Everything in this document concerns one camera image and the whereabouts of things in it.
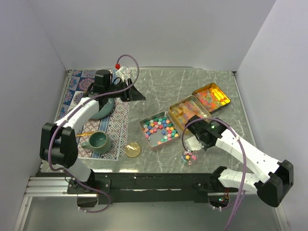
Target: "table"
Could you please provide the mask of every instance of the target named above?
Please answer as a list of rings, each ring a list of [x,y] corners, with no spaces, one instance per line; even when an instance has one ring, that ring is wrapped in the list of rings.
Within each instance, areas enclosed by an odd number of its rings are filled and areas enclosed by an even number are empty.
[[[133,69],[132,79],[135,75],[136,70]],[[248,121],[231,71],[142,68],[135,86],[147,100],[130,102],[128,116],[128,143],[140,144],[142,149],[140,155],[136,158],[120,156],[118,161],[91,159],[82,161],[95,172],[212,173],[219,166],[241,171],[242,163],[217,147],[212,147],[206,153],[199,155],[199,160],[194,166],[186,167],[180,162],[183,152],[180,140],[152,151],[140,129],[140,120],[161,111],[168,111],[170,105],[211,82],[217,83],[231,99],[227,107],[212,116],[227,122],[240,136],[252,143]],[[47,162],[42,163],[40,171],[51,172]]]

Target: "mug handle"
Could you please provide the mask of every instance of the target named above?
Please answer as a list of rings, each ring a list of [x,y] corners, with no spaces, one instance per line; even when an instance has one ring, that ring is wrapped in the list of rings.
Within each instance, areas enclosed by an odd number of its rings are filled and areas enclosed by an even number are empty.
[[[90,149],[90,144],[89,144],[89,142],[83,142],[81,144],[81,147],[84,148],[84,149]]]

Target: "green mug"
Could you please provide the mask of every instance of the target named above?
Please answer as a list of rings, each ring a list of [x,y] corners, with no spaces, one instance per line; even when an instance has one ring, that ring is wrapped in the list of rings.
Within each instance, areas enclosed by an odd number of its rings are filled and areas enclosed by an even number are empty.
[[[81,144],[84,149],[91,149],[95,153],[104,154],[110,149],[110,139],[106,133],[97,131],[90,135],[89,141]]]

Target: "white wall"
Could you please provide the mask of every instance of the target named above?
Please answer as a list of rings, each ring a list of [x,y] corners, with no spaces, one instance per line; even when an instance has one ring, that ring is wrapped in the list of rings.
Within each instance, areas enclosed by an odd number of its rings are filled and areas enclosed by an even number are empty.
[[[40,164],[42,125],[52,122],[65,70],[26,0],[0,6],[0,230],[13,229]]]
[[[307,0],[277,0],[236,74],[258,147],[294,164],[283,202],[293,231],[308,226],[307,12]]]
[[[66,69],[237,70],[275,0],[29,0]]]

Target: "patterned tablecloth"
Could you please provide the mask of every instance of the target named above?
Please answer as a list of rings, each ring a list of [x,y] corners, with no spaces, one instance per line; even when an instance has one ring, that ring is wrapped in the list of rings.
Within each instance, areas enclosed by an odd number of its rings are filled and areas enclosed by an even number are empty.
[[[62,118],[70,110],[72,110],[81,100],[83,92],[88,86],[94,82],[96,70],[87,71],[69,71],[68,77],[70,84],[68,86],[59,117]],[[115,70],[113,72],[113,80],[115,79]],[[115,107],[110,115],[100,120],[89,120],[78,133],[88,131],[104,131],[111,140],[111,148],[105,154],[94,153],[91,150],[83,149],[81,144],[88,141],[89,136],[77,138],[78,157],[97,160],[118,160],[119,155],[125,154],[125,146],[127,144],[128,133],[128,102],[122,102],[115,99]]]

